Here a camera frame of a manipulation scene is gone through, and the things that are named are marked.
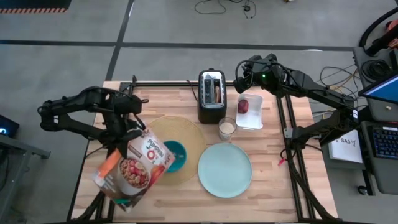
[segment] concrete floor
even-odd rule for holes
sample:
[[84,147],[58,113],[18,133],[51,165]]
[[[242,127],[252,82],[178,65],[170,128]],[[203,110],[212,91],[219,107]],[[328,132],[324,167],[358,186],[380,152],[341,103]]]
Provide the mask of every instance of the concrete floor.
[[[238,50],[122,47],[112,80],[197,79],[207,68],[223,70],[233,79],[236,64],[254,54],[274,53],[279,62],[309,74],[314,80],[324,66],[354,64],[349,51],[303,51],[296,46],[353,47],[363,31],[379,16],[396,7],[393,0],[253,0],[257,16],[247,20],[241,6],[221,2],[227,12],[204,16],[195,13],[196,0],[136,0],[124,42],[284,45],[291,50]],[[209,2],[210,9],[218,7]],[[0,14],[0,40],[53,40],[115,42],[128,0],[74,0],[66,14]],[[372,34],[384,32],[383,26]],[[40,129],[36,108],[45,100],[76,95],[101,85],[114,47],[0,45],[1,114],[21,124],[18,139],[52,151],[49,160],[33,159],[19,189],[14,210],[29,223],[65,221],[87,141],[66,131]],[[324,76],[336,72],[326,70]],[[347,75],[325,79],[333,83]],[[350,81],[345,85],[355,89]],[[313,111],[327,110],[312,104]],[[73,114],[91,124],[94,115]],[[358,170],[328,168],[339,217],[369,223],[396,223],[398,196],[359,195],[363,184]]]

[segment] black toaster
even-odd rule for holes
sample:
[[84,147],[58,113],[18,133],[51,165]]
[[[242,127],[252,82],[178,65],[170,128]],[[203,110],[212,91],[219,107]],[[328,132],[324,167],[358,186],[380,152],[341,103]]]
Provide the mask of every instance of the black toaster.
[[203,124],[218,124],[226,114],[226,83],[222,71],[209,70],[199,74],[198,119]]

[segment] butcher block tabletop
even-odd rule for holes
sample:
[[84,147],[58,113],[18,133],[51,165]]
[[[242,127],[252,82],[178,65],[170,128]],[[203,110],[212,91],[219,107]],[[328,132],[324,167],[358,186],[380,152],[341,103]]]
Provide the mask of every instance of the butcher block tabletop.
[[[118,90],[120,82],[105,82],[104,87]],[[252,162],[253,177],[249,188],[235,198],[218,198],[208,193],[197,175],[177,185],[154,185],[130,213],[116,207],[114,222],[294,222],[297,215],[287,163],[280,166],[280,152],[284,140],[276,97],[258,87],[245,91],[263,97],[263,128],[256,132],[236,131],[228,141],[242,148]],[[197,102],[190,87],[136,87],[134,94],[149,99],[139,114],[146,124],[163,116],[179,116],[194,122],[205,135],[207,146],[222,141],[218,137],[217,124],[201,124],[197,115]],[[226,116],[236,117],[238,93],[227,87],[228,109]],[[287,107],[285,117],[288,119]],[[313,124],[308,98],[292,97],[297,126]],[[104,128],[103,118],[96,115],[94,125]],[[319,147],[318,141],[309,144]],[[101,147],[90,142],[87,153]],[[323,162],[322,153],[311,147],[303,150],[305,167],[311,191],[333,216],[337,217],[335,203]],[[81,215],[99,192],[91,177],[96,168],[105,160],[106,150],[100,150],[85,160],[78,186],[72,218]],[[305,198],[300,198],[307,216]],[[108,208],[104,207],[104,216]]]

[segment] glass of milk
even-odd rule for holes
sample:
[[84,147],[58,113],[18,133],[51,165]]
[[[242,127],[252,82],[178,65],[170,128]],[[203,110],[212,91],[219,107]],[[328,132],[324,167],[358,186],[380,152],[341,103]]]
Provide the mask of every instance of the glass of milk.
[[218,135],[223,141],[231,138],[236,130],[236,122],[232,118],[223,118],[218,122]]

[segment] white tray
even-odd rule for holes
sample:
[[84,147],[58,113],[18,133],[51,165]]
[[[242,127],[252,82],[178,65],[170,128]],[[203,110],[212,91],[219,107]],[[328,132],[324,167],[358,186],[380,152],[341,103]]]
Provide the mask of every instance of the white tray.
[[238,97],[238,103],[243,99],[248,101],[249,109],[247,113],[238,113],[238,104],[236,104],[236,125],[239,129],[248,131],[262,129],[262,96],[253,94],[240,94]]

